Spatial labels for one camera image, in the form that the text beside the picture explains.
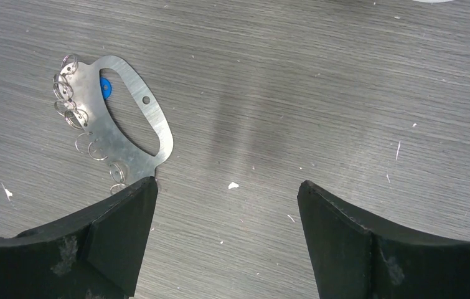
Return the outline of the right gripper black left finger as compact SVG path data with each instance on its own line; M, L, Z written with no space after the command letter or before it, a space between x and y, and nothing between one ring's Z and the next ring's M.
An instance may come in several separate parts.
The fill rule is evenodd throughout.
M157 182L146 177L56 221L0 237L0 298L131 298Z

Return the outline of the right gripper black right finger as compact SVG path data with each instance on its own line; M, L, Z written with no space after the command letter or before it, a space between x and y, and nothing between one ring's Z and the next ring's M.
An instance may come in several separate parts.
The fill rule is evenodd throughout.
M320 298L470 298L470 242L397 224L311 181L297 200Z

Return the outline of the blue key tag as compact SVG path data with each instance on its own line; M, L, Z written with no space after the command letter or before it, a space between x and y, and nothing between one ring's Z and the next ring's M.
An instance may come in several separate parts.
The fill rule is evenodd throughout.
M112 93L112 85L110 81L104 77L100 77L100 87L103 99L107 100Z

